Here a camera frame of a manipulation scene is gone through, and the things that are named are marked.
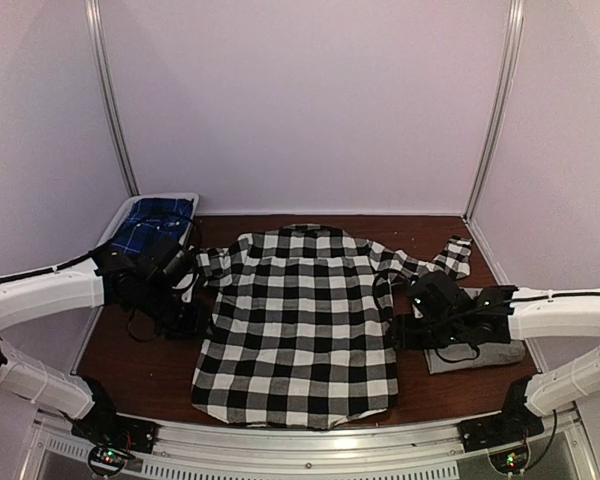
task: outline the brown wooden surface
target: brown wooden surface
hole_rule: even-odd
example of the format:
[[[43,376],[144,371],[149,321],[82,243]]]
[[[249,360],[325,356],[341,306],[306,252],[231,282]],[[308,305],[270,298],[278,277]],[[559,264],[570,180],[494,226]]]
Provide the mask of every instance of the brown wooden surface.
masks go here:
[[[340,227],[353,236],[369,238],[390,249],[402,249],[423,260],[442,250],[451,235],[468,237],[459,218],[366,216],[253,216],[203,217],[198,220],[203,246],[223,247],[239,234],[275,229],[294,223],[322,223]],[[474,248],[466,287],[493,285],[482,254]],[[406,308],[395,295],[396,311]],[[89,341],[78,373],[99,380],[122,413],[162,420],[221,425],[191,406],[190,390],[200,342],[136,343],[125,331],[127,314],[117,307],[104,310]],[[138,315],[134,331],[150,331],[150,321]],[[398,405],[350,425],[399,425],[462,417],[499,410],[509,383],[536,372],[529,355],[517,365],[462,370],[429,375],[421,352],[398,355]]]

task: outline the plaid shirt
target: plaid shirt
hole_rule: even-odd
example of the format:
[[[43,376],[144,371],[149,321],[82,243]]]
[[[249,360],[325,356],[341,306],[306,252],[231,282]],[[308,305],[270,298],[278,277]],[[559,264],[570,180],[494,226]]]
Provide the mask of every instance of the plaid shirt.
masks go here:
[[[318,225],[202,251],[200,274],[219,293],[193,405],[226,423],[315,429],[386,410],[398,393],[390,284],[435,269],[466,276],[469,254],[454,237],[428,263]]]
[[[176,242],[191,223],[193,202],[176,198],[143,198],[131,207],[129,215],[113,237],[113,246],[132,258],[162,237]]]

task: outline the white backdrop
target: white backdrop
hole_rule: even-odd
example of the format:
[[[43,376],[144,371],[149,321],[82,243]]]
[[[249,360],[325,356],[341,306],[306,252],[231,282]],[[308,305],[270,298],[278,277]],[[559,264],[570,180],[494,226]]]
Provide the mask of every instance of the white backdrop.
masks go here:
[[[476,220],[510,281],[600,287],[600,0],[527,2],[518,70]],[[540,342],[550,367],[596,343]],[[600,395],[579,407],[600,463]]]
[[[0,275],[92,248],[125,198],[104,116],[84,4],[0,1]],[[88,312],[5,332],[59,368]],[[14,478],[35,409],[0,392],[0,479]]]
[[[461,213],[509,2],[103,2],[143,193],[206,213]]]

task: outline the vertical metal post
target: vertical metal post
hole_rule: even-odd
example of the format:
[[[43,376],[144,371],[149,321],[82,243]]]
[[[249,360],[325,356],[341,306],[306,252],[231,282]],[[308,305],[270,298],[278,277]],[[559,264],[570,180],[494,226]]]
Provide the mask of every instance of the vertical metal post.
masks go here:
[[[507,24],[507,34],[504,43],[504,52],[502,55],[502,65],[500,67],[500,78],[498,79],[498,88],[496,98],[493,103],[487,138],[485,139],[480,158],[478,173],[471,190],[469,203],[465,210],[464,219],[470,223],[475,214],[480,195],[484,189],[484,184],[491,166],[491,160],[496,149],[498,135],[502,128],[504,120],[504,111],[511,91],[513,74],[518,63],[518,52],[520,51],[520,40],[522,38],[522,26],[524,21],[524,0],[511,0],[509,9],[509,22]]]
[[[129,196],[139,195],[138,183],[136,181],[131,161],[129,160],[129,152],[124,140],[122,125],[120,124],[120,114],[113,91],[113,82],[111,81],[111,72],[109,70],[109,61],[107,59],[107,51],[105,49],[104,33],[102,31],[102,22],[100,19],[100,0],[85,0],[87,8],[87,24],[91,41],[93,43],[93,52],[96,61],[96,69],[98,71],[98,79],[100,90],[104,100],[104,108],[109,124],[109,131],[113,140],[113,146],[118,157],[122,178]]]

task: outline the folded blue cloth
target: folded blue cloth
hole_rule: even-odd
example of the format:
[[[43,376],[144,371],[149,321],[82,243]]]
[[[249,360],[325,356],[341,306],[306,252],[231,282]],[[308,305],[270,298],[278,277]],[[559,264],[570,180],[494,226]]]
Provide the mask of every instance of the folded blue cloth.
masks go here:
[[[137,257],[163,237],[176,242],[191,223],[193,201],[176,198],[143,198],[113,236],[112,244],[125,255]]]

